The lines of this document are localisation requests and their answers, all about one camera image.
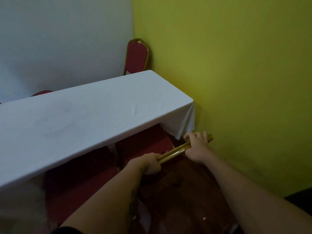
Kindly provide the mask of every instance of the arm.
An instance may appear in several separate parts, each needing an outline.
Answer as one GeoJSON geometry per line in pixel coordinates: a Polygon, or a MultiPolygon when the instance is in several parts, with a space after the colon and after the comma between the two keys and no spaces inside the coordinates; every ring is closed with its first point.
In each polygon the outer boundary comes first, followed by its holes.
{"type": "Polygon", "coordinates": [[[149,153],[130,160],[127,166],[100,188],[63,224],[84,234],[127,233],[133,220],[142,175],[155,174],[161,167],[160,154],[149,153]]]}
{"type": "Polygon", "coordinates": [[[252,181],[207,145],[207,134],[190,132],[186,156],[206,165],[243,231],[248,233],[312,233],[312,217],[283,198],[252,181]]]}

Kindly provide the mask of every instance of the left hand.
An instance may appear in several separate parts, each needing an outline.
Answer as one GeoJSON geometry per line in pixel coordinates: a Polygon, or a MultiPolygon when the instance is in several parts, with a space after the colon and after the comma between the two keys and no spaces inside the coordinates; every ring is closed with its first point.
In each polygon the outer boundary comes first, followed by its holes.
{"type": "Polygon", "coordinates": [[[157,161],[159,156],[161,156],[159,153],[146,153],[141,157],[131,159],[128,164],[138,164],[141,172],[146,175],[156,174],[161,170],[161,166],[157,161]]]}

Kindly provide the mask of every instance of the right hand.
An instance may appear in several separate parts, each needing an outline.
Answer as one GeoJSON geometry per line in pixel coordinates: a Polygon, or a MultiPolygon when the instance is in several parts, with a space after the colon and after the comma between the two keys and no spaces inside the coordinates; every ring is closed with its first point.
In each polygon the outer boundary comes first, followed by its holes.
{"type": "Polygon", "coordinates": [[[208,147],[207,133],[188,132],[184,136],[185,139],[190,139],[191,148],[185,151],[186,157],[197,163],[204,163],[207,157],[213,152],[208,147]]]}

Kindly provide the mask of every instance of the white wall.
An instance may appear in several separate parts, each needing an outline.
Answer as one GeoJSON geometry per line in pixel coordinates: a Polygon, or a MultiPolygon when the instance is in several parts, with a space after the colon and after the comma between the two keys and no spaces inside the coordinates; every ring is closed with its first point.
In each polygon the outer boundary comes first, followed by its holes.
{"type": "Polygon", "coordinates": [[[0,102],[123,73],[131,0],[0,0],[0,102]]]}

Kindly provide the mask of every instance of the red chair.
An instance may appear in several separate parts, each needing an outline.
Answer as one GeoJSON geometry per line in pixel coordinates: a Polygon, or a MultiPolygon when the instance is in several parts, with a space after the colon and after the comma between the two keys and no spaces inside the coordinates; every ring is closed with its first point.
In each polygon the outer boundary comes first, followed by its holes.
{"type": "Polygon", "coordinates": [[[53,91],[51,91],[51,90],[43,90],[43,91],[40,91],[40,92],[34,94],[33,96],[37,96],[37,95],[41,95],[41,94],[47,94],[47,93],[51,93],[51,92],[53,92],[53,91]]]}
{"type": "Polygon", "coordinates": [[[47,171],[45,189],[49,220],[62,224],[117,175],[118,170],[114,163],[114,155],[107,147],[103,147],[47,171]]]}
{"type": "Polygon", "coordinates": [[[157,124],[117,143],[118,155],[123,159],[123,167],[136,157],[146,153],[164,154],[174,145],[168,134],[157,124]]]}
{"type": "Polygon", "coordinates": [[[127,46],[124,75],[144,71],[149,60],[149,48],[142,39],[132,39],[127,46]]]}

